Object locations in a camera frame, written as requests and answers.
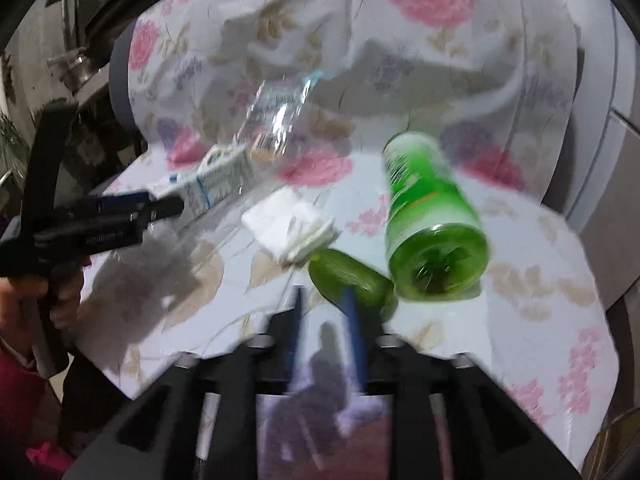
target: finger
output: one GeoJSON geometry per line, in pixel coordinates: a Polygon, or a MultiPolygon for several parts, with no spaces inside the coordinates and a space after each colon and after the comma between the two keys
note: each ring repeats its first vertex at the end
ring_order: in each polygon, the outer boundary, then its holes
{"type": "Polygon", "coordinates": [[[19,301],[37,300],[46,295],[49,282],[39,276],[19,276],[6,280],[19,301]]]}
{"type": "Polygon", "coordinates": [[[65,283],[58,289],[58,299],[62,302],[71,300],[78,296],[84,285],[84,274],[82,269],[78,269],[65,283]]]}
{"type": "Polygon", "coordinates": [[[53,322],[53,325],[60,329],[66,328],[78,322],[78,312],[80,305],[80,295],[71,300],[60,303],[54,310],[51,311],[49,317],[53,322]]]}

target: green vegetable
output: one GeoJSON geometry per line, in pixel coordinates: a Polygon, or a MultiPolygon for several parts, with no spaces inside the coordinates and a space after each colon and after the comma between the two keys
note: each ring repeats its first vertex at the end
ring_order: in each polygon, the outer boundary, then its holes
{"type": "Polygon", "coordinates": [[[309,277],[318,292],[338,305],[340,290],[352,286],[359,308],[376,308],[383,321],[391,319],[398,302],[393,282],[348,254],[320,249],[309,258],[309,277]]]}

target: green bottle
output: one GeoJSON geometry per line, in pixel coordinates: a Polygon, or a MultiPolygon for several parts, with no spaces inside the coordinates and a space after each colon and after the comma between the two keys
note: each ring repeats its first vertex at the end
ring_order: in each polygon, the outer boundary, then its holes
{"type": "Polygon", "coordinates": [[[438,141],[404,132],[382,155],[391,187],[386,257],[398,294],[446,299],[475,284],[489,262],[488,244],[438,141]]]}

